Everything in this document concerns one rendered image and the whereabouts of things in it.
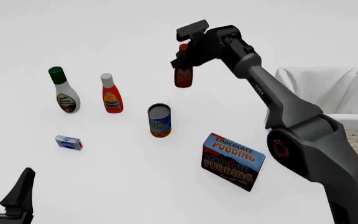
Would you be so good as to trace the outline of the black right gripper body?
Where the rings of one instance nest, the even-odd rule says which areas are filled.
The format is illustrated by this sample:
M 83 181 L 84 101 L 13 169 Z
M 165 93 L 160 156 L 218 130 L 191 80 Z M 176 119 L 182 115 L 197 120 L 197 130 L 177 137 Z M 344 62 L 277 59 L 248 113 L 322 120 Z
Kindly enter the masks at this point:
M 213 59 L 219 58 L 221 54 L 221 43 L 215 35 L 203 35 L 189 42 L 185 51 L 185 65 L 188 67 L 199 67 Z

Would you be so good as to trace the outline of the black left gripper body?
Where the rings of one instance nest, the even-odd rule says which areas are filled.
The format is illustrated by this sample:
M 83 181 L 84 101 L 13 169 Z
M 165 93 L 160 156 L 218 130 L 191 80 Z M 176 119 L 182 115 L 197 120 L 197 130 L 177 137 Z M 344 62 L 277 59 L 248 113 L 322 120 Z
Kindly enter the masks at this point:
M 31 224 L 33 218 L 32 212 L 7 210 L 5 213 L 0 213 L 0 224 Z

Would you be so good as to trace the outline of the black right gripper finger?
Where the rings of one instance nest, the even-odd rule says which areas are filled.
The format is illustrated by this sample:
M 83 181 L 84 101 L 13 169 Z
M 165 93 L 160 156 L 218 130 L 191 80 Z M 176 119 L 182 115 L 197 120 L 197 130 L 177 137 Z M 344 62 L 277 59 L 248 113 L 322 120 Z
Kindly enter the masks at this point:
M 176 54 L 176 59 L 171 61 L 173 68 L 190 68 L 193 66 L 192 62 L 192 50 L 178 51 Z

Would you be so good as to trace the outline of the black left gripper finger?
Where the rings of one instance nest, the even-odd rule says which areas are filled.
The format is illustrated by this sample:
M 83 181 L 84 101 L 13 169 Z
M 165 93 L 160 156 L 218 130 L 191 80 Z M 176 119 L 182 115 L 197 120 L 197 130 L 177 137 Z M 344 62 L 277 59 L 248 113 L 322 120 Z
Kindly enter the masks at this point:
M 0 202 L 0 205 L 5 208 L 6 216 L 19 216 L 23 212 L 33 213 L 32 190 L 34 179 L 35 171 L 30 167 L 25 168 L 15 186 Z

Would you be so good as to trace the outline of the brown bbq sauce bottle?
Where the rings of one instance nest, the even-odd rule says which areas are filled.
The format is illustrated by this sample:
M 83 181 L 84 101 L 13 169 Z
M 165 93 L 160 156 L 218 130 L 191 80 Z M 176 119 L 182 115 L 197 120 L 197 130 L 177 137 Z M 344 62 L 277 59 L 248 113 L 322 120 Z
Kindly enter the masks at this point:
M 188 44 L 180 44 L 178 51 L 185 51 Z M 175 68 L 174 83 L 178 88 L 188 88 L 193 83 L 193 67 L 190 68 Z

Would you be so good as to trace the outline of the white cloth basket lining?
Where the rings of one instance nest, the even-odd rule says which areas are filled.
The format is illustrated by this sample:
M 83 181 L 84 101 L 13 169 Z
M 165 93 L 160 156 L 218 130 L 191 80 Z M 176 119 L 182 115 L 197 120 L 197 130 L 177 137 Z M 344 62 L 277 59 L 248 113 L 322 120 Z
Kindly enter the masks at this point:
M 346 129 L 358 129 L 358 68 L 286 67 L 275 78 Z

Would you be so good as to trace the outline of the blue orange soup can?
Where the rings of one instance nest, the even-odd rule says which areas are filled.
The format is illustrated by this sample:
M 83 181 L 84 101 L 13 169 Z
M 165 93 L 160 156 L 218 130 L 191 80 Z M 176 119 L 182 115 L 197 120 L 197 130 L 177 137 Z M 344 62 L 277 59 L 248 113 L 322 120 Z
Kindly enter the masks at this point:
M 148 108 L 150 133 L 156 138 L 167 137 L 172 130 L 171 109 L 168 105 L 157 103 Z

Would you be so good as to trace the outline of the small blue-grey printed box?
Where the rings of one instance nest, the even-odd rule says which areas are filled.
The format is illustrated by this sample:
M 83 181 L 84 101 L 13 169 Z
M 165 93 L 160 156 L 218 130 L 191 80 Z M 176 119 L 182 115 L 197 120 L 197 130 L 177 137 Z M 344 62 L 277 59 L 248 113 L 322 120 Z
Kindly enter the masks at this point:
M 81 151 L 83 148 L 83 145 L 82 145 L 80 139 L 77 139 L 77 138 L 69 138 L 66 136 L 56 136 L 55 141 L 57 142 L 59 147 L 73 149 L 76 151 Z

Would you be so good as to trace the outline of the red ketchup bottle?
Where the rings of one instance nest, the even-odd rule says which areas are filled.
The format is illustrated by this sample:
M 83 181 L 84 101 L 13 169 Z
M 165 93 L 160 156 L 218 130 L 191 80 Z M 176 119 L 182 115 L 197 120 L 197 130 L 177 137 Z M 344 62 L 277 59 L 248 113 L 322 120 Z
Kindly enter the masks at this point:
M 110 73 L 101 75 L 103 84 L 103 103 L 108 113 L 121 113 L 124 109 L 121 94 Z

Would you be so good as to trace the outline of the white ranch dressing bottle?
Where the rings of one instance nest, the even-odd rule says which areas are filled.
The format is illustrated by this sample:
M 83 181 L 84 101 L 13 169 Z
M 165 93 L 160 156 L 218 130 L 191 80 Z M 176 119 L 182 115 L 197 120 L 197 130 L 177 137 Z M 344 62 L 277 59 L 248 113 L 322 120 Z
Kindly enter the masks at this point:
M 76 113 L 80 109 L 80 98 L 70 86 L 62 67 L 52 67 L 48 73 L 55 85 L 56 101 L 66 113 Z

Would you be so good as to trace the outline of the chocolate pudding box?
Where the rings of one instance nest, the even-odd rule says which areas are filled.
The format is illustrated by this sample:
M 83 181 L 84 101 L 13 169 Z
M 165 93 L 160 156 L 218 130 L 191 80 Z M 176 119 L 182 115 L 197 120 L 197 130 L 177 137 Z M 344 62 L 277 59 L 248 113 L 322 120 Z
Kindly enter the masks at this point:
M 203 143 L 201 167 L 250 192 L 264 160 L 265 154 L 212 133 Z

